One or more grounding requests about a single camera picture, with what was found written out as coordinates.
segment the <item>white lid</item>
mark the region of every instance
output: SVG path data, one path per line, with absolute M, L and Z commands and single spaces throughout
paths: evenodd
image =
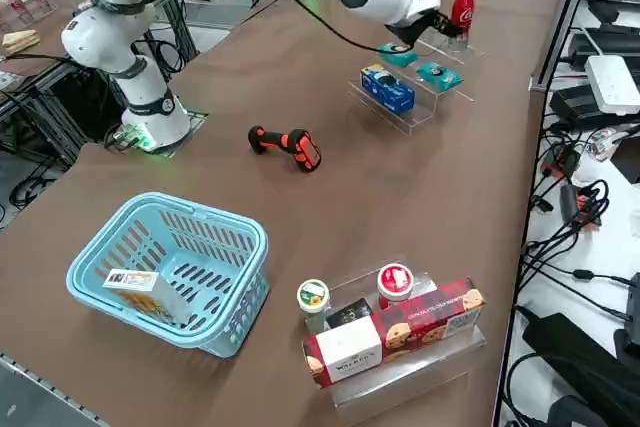
M 329 304 L 329 287 L 318 279 L 305 280 L 296 295 L 298 305 L 307 314 L 317 314 Z
M 378 272 L 378 292 L 393 302 L 407 300 L 413 289 L 413 274 L 405 265 L 394 262 Z

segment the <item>black package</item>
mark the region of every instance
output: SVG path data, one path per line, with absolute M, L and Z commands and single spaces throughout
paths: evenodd
M 373 310 L 367 304 L 364 299 L 358 299 L 354 303 L 347 305 L 344 309 L 341 309 L 329 317 L 327 317 L 327 324 L 332 329 L 340 327 L 341 325 L 348 324 L 354 320 L 361 319 L 373 314 Z

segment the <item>acrylic display shelf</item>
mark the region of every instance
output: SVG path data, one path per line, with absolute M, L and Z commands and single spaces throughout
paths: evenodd
M 474 102 L 472 89 L 465 84 L 464 79 L 481 68 L 485 55 L 484 52 L 471 45 L 461 52 L 454 52 L 449 48 L 448 39 L 433 29 L 427 30 L 418 40 L 414 52 L 418 54 L 418 60 L 406 67 L 386 62 L 378 55 L 371 58 L 371 64 L 381 64 L 391 75 L 415 91 L 415 104 L 413 109 L 408 112 L 395 114 L 381 105 L 362 88 L 359 72 L 358 76 L 354 76 L 348 83 L 349 93 L 361 104 L 369 107 L 407 135 L 412 135 L 417 128 L 432 119 L 439 109 L 448 108 L 448 104 L 452 100 L 459 102 L 459 99 L 463 98 L 465 102 Z M 437 62 L 460 73 L 463 78 L 462 83 L 450 90 L 442 91 L 433 84 L 422 80 L 417 69 L 428 62 Z
M 362 297 L 374 312 L 380 310 L 377 276 L 375 269 L 332 287 L 328 315 Z M 414 276 L 412 296 L 435 289 L 428 274 L 414 272 Z M 485 344 L 484 335 L 474 327 L 338 382 L 328 388 L 336 411 L 344 425 L 353 425 L 424 395 L 468 373 Z

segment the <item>red tartan box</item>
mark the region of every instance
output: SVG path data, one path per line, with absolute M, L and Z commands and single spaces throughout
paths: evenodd
M 328 387 L 475 325 L 484 305 L 471 279 L 314 335 L 302 345 L 316 384 Z

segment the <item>blue basket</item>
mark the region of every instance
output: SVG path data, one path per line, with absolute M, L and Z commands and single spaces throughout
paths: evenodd
M 268 242 L 255 221 L 165 194 L 134 197 L 96 234 L 67 273 L 81 302 L 183 348 L 231 357 L 269 291 Z M 193 306 L 186 326 L 141 314 L 102 287 L 111 269 L 159 272 Z

